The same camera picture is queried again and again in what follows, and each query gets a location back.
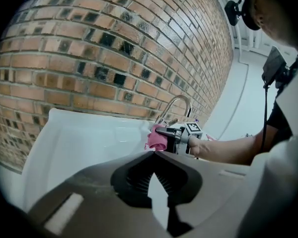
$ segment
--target black cable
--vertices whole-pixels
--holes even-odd
[[[265,114],[264,114],[263,140],[262,140],[262,146],[260,147],[260,152],[259,153],[262,153],[264,151],[265,138],[266,138],[266,126],[267,126],[267,92],[268,92],[268,86],[265,87]]]

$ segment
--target brick wall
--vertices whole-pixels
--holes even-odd
[[[50,108],[203,125],[232,61],[217,0],[26,0],[0,42],[0,162],[21,170]]]

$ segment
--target pink sponge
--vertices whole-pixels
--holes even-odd
[[[156,124],[152,127],[152,133],[148,134],[148,142],[145,144],[145,150],[147,146],[149,148],[155,148],[156,151],[163,151],[167,149],[167,137],[160,135],[155,131],[158,127],[165,127],[162,124]]]

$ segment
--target chrome faucet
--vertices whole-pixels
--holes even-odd
[[[189,117],[190,116],[190,113],[191,113],[191,110],[192,110],[191,101],[190,101],[190,99],[188,97],[186,97],[184,95],[178,95],[178,96],[173,97],[173,99],[168,103],[168,105],[166,106],[166,108],[164,109],[164,111],[162,112],[162,114],[157,117],[157,119],[155,120],[155,122],[154,122],[153,125],[156,125],[156,124],[160,124],[160,123],[165,122],[165,116],[167,115],[167,112],[172,107],[172,105],[176,101],[178,101],[178,100],[185,101],[186,109],[185,109],[185,114],[184,115],[186,117]]]

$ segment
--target white sink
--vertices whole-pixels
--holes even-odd
[[[51,109],[22,172],[22,209],[27,212],[45,193],[86,167],[145,151],[152,125],[146,120]],[[205,133],[202,140],[207,140]]]

